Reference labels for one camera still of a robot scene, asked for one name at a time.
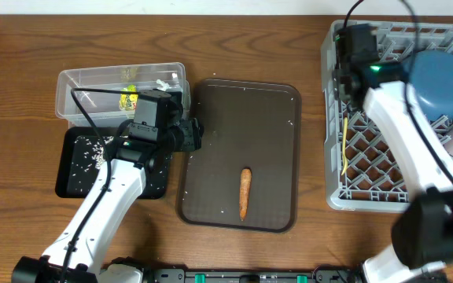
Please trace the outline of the white tissue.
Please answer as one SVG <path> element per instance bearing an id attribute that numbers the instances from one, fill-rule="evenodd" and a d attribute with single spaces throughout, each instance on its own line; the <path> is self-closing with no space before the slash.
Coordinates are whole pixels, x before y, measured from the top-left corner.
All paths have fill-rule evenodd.
<path id="1" fill-rule="evenodd" d="M 158 79 L 156 81 L 157 83 L 157 89 L 164 91 L 164 92 L 169 92 L 169 91 L 178 91 L 181 90 L 181 86 L 179 84 L 177 85 L 171 85 L 170 83 L 167 83 L 161 79 Z"/>

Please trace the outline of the yellow snack wrapper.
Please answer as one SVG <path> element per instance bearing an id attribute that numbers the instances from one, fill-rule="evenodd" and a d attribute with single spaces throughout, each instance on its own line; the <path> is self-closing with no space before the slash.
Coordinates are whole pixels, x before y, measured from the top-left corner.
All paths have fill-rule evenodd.
<path id="1" fill-rule="evenodd" d="M 137 87 L 135 85 L 129 85 L 122 89 L 123 92 L 134 92 L 134 94 L 121 94 L 119 100 L 119 108 L 123 111 L 131 111 L 136 109 L 138 95 Z"/>

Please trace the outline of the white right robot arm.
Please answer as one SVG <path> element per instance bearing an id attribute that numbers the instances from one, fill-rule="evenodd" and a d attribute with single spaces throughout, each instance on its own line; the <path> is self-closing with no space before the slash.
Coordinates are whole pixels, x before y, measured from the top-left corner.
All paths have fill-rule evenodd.
<path id="1" fill-rule="evenodd" d="M 411 195 L 391 228 L 391 244 L 363 262 L 362 282 L 420 281 L 453 262 L 453 159 L 421 110 L 411 84 L 416 57 L 405 68 L 382 62 L 369 24 L 342 26 L 333 92 L 364 112 L 382 133 Z"/>

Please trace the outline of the yellow plastic spoon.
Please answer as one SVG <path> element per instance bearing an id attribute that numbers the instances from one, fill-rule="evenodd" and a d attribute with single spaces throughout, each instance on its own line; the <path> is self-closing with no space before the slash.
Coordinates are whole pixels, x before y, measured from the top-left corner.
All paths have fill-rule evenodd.
<path id="1" fill-rule="evenodd" d="M 348 169 L 348 158 L 346 155 L 346 148 L 347 148 L 347 133 L 348 133 L 348 117 L 344 117 L 343 120 L 343 138 L 341 143 L 341 160 L 342 160 L 342 170 L 341 175 L 345 175 Z"/>

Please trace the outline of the dark blue plate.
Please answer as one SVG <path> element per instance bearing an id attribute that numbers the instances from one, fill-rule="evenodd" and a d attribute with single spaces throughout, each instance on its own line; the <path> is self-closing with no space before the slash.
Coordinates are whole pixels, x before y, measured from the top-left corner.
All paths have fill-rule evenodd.
<path id="1" fill-rule="evenodd" d="M 425 50 L 403 60 L 402 65 L 411 73 L 411 84 L 427 119 L 453 119 L 453 55 Z"/>

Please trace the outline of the orange carrot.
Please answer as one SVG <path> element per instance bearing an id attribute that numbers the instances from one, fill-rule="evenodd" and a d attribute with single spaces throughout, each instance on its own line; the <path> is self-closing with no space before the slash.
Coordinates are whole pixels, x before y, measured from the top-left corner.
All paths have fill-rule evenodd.
<path id="1" fill-rule="evenodd" d="M 252 172 L 248 168 L 241 171 L 239 187 L 239 216 L 241 221 L 245 220 L 249 206 L 249 193 L 251 188 Z"/>

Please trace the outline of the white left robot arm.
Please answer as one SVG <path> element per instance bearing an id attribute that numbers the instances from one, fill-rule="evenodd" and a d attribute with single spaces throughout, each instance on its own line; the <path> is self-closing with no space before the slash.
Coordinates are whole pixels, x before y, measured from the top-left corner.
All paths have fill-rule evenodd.
<path id="1" fill-rule="evenodd" d="M 40 258 L 19 260 L 13 282 L 144 281 L 144 270 L 130 263 L 102 266 L 109 245 L 128 209 L 143 194 L 148 177 L 159 172 L 173 152 L 198 150 L 204 133 L 195 118 L 164 129 L 156 141 L 143 138 L 151 130 L 129 123 L 126 137 L 116 133 L 105 146 L 97 179 L 71 222 Z"/>

